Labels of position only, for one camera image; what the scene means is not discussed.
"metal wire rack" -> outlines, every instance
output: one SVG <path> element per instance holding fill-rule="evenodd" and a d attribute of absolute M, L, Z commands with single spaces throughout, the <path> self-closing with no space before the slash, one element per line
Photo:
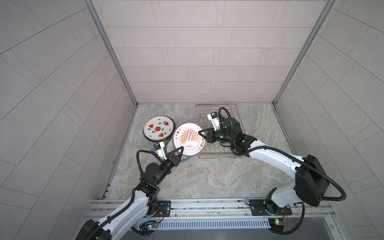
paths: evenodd
<path fill-rule="evenodd" d="M 203 128 L 210 128 L 212 127 L 212 124 L 207 118 L 207 115 L 217 111 L 220 107 L 225 107 L 228 109 L 229 113 L 231 114 L 231 117 L 235 118 L 239 123 L 242 129 L 243 124 L 241 122 L 239 113 L 237 111 L 236 104 L 228 103 L 228 104 L 199 104 L 196 105 L 196 119 L 197 123 Z M 222 116 L 227 117 L 227 114 L 222 111 Z M 232 158 L 236 157 L 228 147 L 223 147 L 220 145 L 219 142 L 215 143 L 207 143 L 204 150 L 199 154 L 200 159 L 225 159 L 225 158 Z"/>

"robotic arm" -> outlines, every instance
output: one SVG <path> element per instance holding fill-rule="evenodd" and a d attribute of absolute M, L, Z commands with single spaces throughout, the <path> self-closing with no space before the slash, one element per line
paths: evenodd
<path fill-rule="evenodd" d="M 227 113 L 227 118 L 221 115 L 221 110 Z M 293 179 L 294 184 L 281 188 L 273 188 L 263 203 L 263 207 L 270 215 L 276 215 L 280 208 L 289 204 L 301 203 L 303 214 L 299 224 L 287 232 L 275 232 L 278 234 L 290 234 L 300 226 L 304 218 L 304 204 L 318 206 L 321 200 L 342 201 L 346 198 L 345 191 L 331 178 L 329 178 L 317 158 L 308 155 L 307 157 L 295 156 L 285 153 L 279 149 L 270 147 L 255 137 L 242 132 L 240 123 L 230 116 L 227 109 L 221 107 L 219 112 L 212 112 L 208 115 L 213 127 L 199 131 L 199 135 L 209 143 L 216 141 L 224 147 L 230 147 L 234 155 L 247 156 L 264 161 L 287 173 Z M 139 185 L 132 191 L 130 200 L 124 202 L 119 208 L 108 216 L 97 222 L 87 221 L 81 228 L 76 240 L 119 240 L 132 228 L 141 235 L 150 235 L 153 225 L 146 225 L 145 228 L 137 230 L 132 226 L 144 216 L 152 216 L 156 210 L 157 194 L 160 190 L 158 185 L 171 169 L 180 163 L 184 148 L 180 147 L 166 154 L 164 143 L 154 145 L 152 151 L 138 150 L 136 154 L 137 165 L 141 178 Z M 150 163 L 143 172 L 139 160 L 139 153 L 151 153 L 161 164 Z M 334 185 L 341 193 L 340 197 L 324 197 L 329 183 Z"/>

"black mounting plate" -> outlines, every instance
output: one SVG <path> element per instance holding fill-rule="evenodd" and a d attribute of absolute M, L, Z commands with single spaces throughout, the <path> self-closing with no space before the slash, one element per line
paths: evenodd
<path fill-rule="evenodd" d="M 163 210 L 164 217 L 169 217 L 170 215 L 170 201 L 157 201 L 156 208 L 160 208 Z M 151 217 L 159 217 L 160 213 L 158 210 L 156 210 L 155 214 Z"/>
<path fill-rule="evenodd" d="M 270 215 L 266 211 L 266 208 L 264 207 L 264 199 L 251 199 L 249 201 L 249 205 L 251 205 L 252 216 L 274 216 L 274 215 Z M 289 205 L 283 208 L 278 207 L 277 215 L 283 215 L 283 210 L 285 211 L 286 215 L 292 215 L 292 211 Z"/>

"plate with orange sunburst design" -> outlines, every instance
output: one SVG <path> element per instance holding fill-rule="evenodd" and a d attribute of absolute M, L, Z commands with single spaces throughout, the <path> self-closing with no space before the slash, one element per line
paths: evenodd
<path fill-rule="evenodd" d="M 204 138 L 199 135 L 202 130 L 200 125 L 194 122 L 186 122 L 175 129 L 173 134 L 173 146 L 179 148 L 184 147 L 183 155 L 192 157 L 201 153 L 207 143 Z"/>

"gray stone surface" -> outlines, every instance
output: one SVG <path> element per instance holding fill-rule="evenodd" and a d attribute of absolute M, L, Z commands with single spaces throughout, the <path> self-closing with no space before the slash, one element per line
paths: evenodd
<path fill-rule="evenodd" d="M 246 133 L 264 143 L 291 153 L 271 104 L 237 104 Z M 143 124 L 154 116 L 165 115 L 176 126 L 195 122 L 195 104 L 141 104 L 138 106 L 128 140 L 120 158 L 108 199 L 128 199 L 131 189 L 139 183 L 140 172 L 136 151 L 150 150 L 153 142 L 143 133 Z M 145 167 L 155 161 L 150 154 L 141 153 Z M 174 167 L 160 184 L 159 198 L 223 198 L 265 197 L 274 187 L 293 182 L 287 174 L 257 159 L 199 159 L 194 156 Z"/>

